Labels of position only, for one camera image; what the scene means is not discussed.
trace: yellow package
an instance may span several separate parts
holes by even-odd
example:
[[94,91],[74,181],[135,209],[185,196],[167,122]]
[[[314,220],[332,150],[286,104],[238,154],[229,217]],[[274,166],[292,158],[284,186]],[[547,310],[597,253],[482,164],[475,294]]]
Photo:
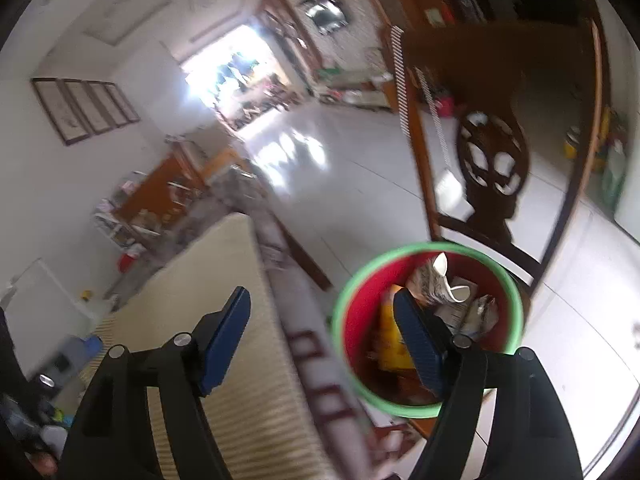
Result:
[[392,285],[380,306],[380,339],[378,341],[378,365],[388,372],[413,370],[414,362],[402,341],[400,329],[394,319],[394,295],[402,287]]

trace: metal screw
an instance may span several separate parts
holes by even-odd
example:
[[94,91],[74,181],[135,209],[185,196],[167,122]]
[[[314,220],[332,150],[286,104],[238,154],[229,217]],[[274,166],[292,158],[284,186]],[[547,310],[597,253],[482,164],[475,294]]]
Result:
[[176,346],[187,346],[191,342],[191,334],[187,332],[182,332],[174,337],[174,345]]
[[531,348],[527,348],[523,346],[518,350],[518,355],[522,357],[525,361],[533,361],[536,358],[536,355],[533,353]]
[[456,348],[470,348],[471,347],[471,339],[469,339],[466,335],[456,334],[453,336],[453,345]]
[[56,385],[56,383],[53,382],[53,379],[51,377],[46,376],[44,374],[40,374],[39,379],[42,384],[45,384],[49,388],[53,388]]
[[122,345],[112,346],[109,350],[109,357],[112,359],[117,359],[122,354],[124,354],[124,346]]

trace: picture frame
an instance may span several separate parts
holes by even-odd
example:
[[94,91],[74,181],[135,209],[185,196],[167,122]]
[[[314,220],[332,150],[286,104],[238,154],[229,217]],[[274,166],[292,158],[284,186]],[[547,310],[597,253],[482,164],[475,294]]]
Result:
[[107,90],[106,83],[104,81],[87,81],[86,84],[86,87],[88,88],[89,93],[93,96],[95,103],[102,107],[117,128],[130,124],[130,121],[127,119],[120,106]]
[[119,86],[116,85],[116,83],[107,82],[104,83],[104,86],[107,89],[107,92],[109,92],[109,94],[111,95],[111,98],[118,105],[118,108],[120,108],[124,116],[129,121],[129,124],[137,123],[140,120],[140,116],[135,111],[134,107],[131,106],[131,103],[122,93],[122,90],[120,90]]
[[80,79],[63,79],[66,91],[92,133],[100,135],[115,128],[115,123],[92,96],[87,85]]
[[52,77],[31,79],[40,105],[66,146],[91,137],[89,125],[78,113],[62,81]]

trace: wooden chair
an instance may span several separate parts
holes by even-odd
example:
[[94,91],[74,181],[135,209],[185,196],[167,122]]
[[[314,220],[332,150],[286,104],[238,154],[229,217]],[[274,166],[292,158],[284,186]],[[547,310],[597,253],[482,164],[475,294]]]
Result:
[[[393,28],[387,28],[382,37],[387,50],[385,57],[389,60],[396,53],[393,62],[401,121],[414,153],[431,239],[442,240],[442,228],[459,232],[497,251],[523,270],[530,276],[530,283],[519,278],[516,282],[527,315],[530,297],[558,250],[590,175],[602,105],[598,29],[590,20],[581,27],[494,22],[404,34],[397,28],[395,34]],[[556,225],[541,261],[537,261],[513,244],[506,219],[516,211],[518,194],[530,165],[526,137],[513,113],[512,100],[523,72],[542,67],[565,72],[579,88],[582,138]],[[443,214],[436,207],[430,154],[416,99],[420,83],[417,69],[423,74],[430,73],[462,105],[457,113],[456,151],[466,200],[474,209],[466,220]],[[401,91],[403,77],[406,95]],[[486,114],[486,124],[470,120],[469,114],[473,112]],[[478,164],[474,158],[472,152],[478,150],[484,155],[484,164]],[[495,167],[495,157],[500,152],[513,158],[506,174]]]

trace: red container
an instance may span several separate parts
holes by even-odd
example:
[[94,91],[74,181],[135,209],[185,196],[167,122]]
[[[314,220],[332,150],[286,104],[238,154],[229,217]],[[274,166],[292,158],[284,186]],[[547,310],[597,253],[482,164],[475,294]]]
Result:
[[448,276],[477,283],[477,296],[490,294],[496,299],[498,323],[479,341],[480,345],[492,351],[514,353],[520,343],[520,295],[508,273],[485,254],[450,242],[431,242],[379,256],[352,278],[338,298],[333,332],[334,343],[359,393],[380,410],[393,415],[429,418],[437,416],[440,404],[407,406],[390,399],[384,384],[388,372],[377,370],[366,355],[378,323],[381,300],[391,285],[404,285],[416,267],[441,252],[447,255]]

